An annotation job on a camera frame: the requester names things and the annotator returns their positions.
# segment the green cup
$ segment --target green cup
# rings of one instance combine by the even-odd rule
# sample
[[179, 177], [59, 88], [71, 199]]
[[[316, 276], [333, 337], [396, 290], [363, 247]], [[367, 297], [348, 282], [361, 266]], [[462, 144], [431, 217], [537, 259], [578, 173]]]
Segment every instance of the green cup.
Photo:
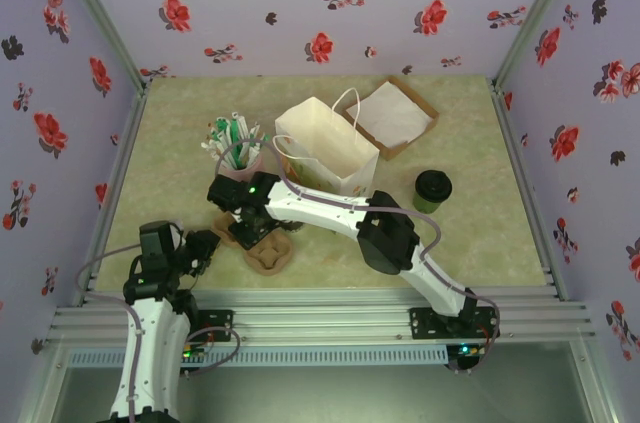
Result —
[[416, 178], [416, 193], [413, 196], [413, 206], [420, 213], [430, 214], [438, 209], [440, 203], [445, 201], [451, 192], [453, 185], [443, 171], [423, 171]]

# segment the beige table surface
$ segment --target beige table surface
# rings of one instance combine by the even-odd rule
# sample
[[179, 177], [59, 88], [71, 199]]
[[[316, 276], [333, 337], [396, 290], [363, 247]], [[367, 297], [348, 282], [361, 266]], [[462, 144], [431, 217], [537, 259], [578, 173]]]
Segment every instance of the beige table surface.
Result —
[[[384, 77], [175, 78], [153, 82], [127, 169], [107, 250], [138, 241], [138, 227], [179, 219], [187, 229], [208, 228], [218, 214], [206, 200], [214, 161], [200, 148], [207, 124], [238, 111], [273, 134], [274, 120], [309, 96], [332, 104], [355, 86], [368, 95]], [[453, 194], [433, 214], [442, 241], [432, 251], [438, 264], [467, 286], [544, 285], [545, 280], [483, 77], [402, 77], [440, 112], [434, 130], [391, 161], [378, 161], [374, 187], [412, 208], [416, 176], [445, 171]], [[269, 156], [267, 166], [275, 169]], [[433, 230], [416, 222], [423, 242]], [[241, 250], [221, 246], [196, 288], [389, 288], [400, 277], [371, 270], [358, 244], [305, 225], [293, 233], [295, 255], [278, 275], [258, 275]], [[105, 260], [99, 290], [122, 288], [137, 253]], [[186, 277], [184, 283], [190, 283]]]

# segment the bag handle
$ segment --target bag handle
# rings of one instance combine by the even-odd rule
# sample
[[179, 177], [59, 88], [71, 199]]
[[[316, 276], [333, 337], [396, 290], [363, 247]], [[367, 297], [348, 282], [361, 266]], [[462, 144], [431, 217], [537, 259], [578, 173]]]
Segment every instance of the bag handle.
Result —
[[358, 90], [356, 90], [355, 88], [351, 87], [349, 88], [347, 91], [345, 91], [343, 94], [340, 95], [340, 97], [336, 100], [336, 102], [333, 104], [333, 106], [331, 107], [331, 112], [335, 113], [336, 111], [336, 106], [338, 106], [338, 103], [340, 103], [342, 101], [342, 99], [346, 96], [347, 93], [349, 93], [351, 90], [356, 92], [356, 101], [358, 102], [358, 111], [356, 112], [356, 118], [353, 120], [353, 128], [356, 128], [356, 124], [358, 123], [358, 118], [360, 117], [360, 94], [358, 93]]
[[273, 146], [275, 147], [275, 149], [278, 151], [278, 153], [280, 153], [282, 156], [284, 156], [285, 158], [290, 158], [292, 160], [314, 160], [314, 161], [318, 161], [317, 158], [310, 158], [308, 156], [291, 156], [291, 155], [287, 155], [284, 151], [282, 151], [279, 147], [278, 147], [278, 138], [289, 138], [293, 141], [296, 141], [295, 138], [289, 136], [289, 135], [273, 135], [271, 137], [271, 141], [273, 142]]
[[358, 93], [358, 90], [356, 90], [354, 87], [351, 87], [348, 90], [346, 90], [344, 93], [342, 93], [340, 97], [336, 100], [336, 102], [333, 104], [333, 106], [331, 107], [331, 123], [333, 124], [333, 115], [336, 112], [336, 106], [338, 106], [338, 103], [340, 103], [342, 99], [345, 97], [345, 95], [349, 93], [351, 90], [356, 92], [356, 101], [358, 102], [357, 103], [358, 111], [356, 112], [356, 117], [353, 120], [353, 129], [355, 130], [353, 135], [353, 142], [355, 143], [356, 141], [358, 141], [358, 129], [356, 128], [356, 125], [358, 124], [358, 118], [360, 117], [360, 94]]

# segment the black lid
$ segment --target black lid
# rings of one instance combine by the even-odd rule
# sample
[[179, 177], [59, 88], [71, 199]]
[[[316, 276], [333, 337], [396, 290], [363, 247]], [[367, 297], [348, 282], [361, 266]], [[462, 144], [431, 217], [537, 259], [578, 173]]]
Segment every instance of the black lid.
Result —
[[451, 196], [453, 185], [446, 173], [427, 170], [416, 178], [416, 193], [432, 203], [442, 203]]

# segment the pink cup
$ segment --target pink cup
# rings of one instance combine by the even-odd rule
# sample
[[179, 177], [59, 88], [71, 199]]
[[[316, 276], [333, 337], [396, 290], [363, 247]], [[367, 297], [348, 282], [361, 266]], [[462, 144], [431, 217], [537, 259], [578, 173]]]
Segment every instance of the pink cup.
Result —
[[262, 161], [262, 153], [258, 154], [256, 161], [244, 170], [231, 170], [224, 165], [220, 165], [220, 174], [236, 181], [250, 181], [256, 171], [264, 171], [264, 162]]

